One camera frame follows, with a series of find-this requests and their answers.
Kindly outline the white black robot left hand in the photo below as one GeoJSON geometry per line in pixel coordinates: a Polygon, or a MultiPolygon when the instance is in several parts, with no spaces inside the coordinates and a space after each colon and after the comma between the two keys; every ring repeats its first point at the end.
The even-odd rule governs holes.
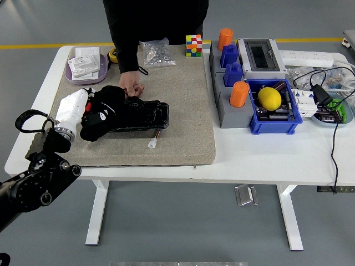
{"type": "Polygon", "coordinates": [[[104,122],[114,110],[103,102],[96,102],[96,90],[83,88],[63,98],[60,102],[54,127],[56,131],[75,134],[77,125],[92,126],[104,122]]]}

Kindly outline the person's right hand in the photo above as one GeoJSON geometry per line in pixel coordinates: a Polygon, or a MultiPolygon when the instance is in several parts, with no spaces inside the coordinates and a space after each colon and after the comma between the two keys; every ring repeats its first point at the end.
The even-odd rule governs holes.
{"type": "Polygon", "coordinates": [[[129,71],[121,73],[119,80],[119,87],[121,87],[126,96],[140,96],[144,91],[144,84],[140,83],[139,71],[129,71]]]}

